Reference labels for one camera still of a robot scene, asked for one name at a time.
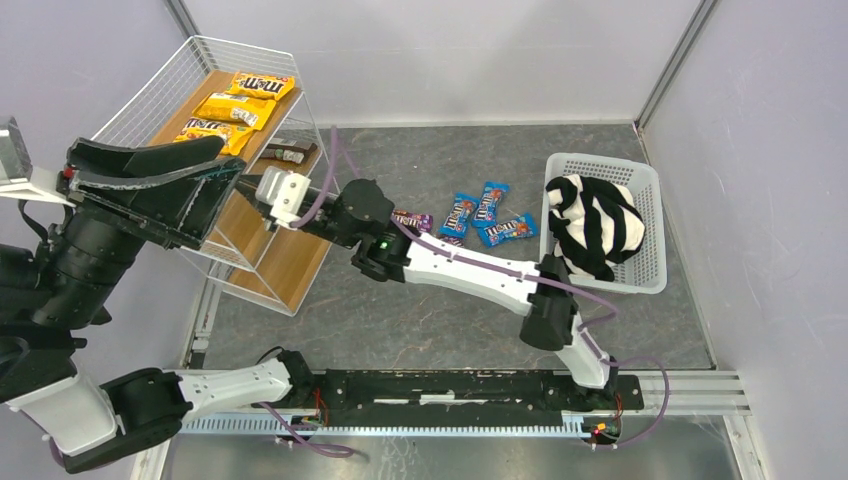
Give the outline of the yellow M&M bag bottom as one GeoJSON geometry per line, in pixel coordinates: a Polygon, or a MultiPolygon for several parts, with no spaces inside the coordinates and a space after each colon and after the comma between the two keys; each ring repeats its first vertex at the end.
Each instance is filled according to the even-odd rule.
{"type": "Polygon", "coordinates": [[[211,93],[193,111],[195,117],[245,125],[262,130],[273,115],[276,101],[245,95],[211,93]]]}

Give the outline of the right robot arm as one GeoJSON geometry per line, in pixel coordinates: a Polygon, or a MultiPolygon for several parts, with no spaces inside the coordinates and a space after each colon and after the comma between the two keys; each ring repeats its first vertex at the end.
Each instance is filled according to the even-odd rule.
{"type": "Polygon", "coordinates": [[[457,247],[400,224],[394,204],[373,180],[356,179],[337,195],[300,174],[243,175],[241,196],[267,229],[301,231],[353,250],[352,265],[378,281],[438,286],[500,305],[522,317],[525,344],[553,352],[578,390],[614,400],[620,362],[592,338],[576,302],[600,297],[568,281],[562,261],[498,258],[457,247]]]}

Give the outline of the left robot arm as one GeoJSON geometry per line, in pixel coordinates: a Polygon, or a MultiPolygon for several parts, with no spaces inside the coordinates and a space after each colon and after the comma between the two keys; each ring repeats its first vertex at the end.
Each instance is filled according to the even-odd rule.
{"type": "Polygon", "coordinates": [[[105,303],[148,243],[199,247],[243,160],[217,136],[138,149],[78,139],[45,198],[63,221],[36,226],[35,250],[1,249],[1,401],[36,423],[70,473],[159,445],[197,418],[262,402],[303,402],[315,380],[303,356],[276,348],[238,370],[140,369],[106,383],[75,362],[78,331],[109,322],[105,303]]]}

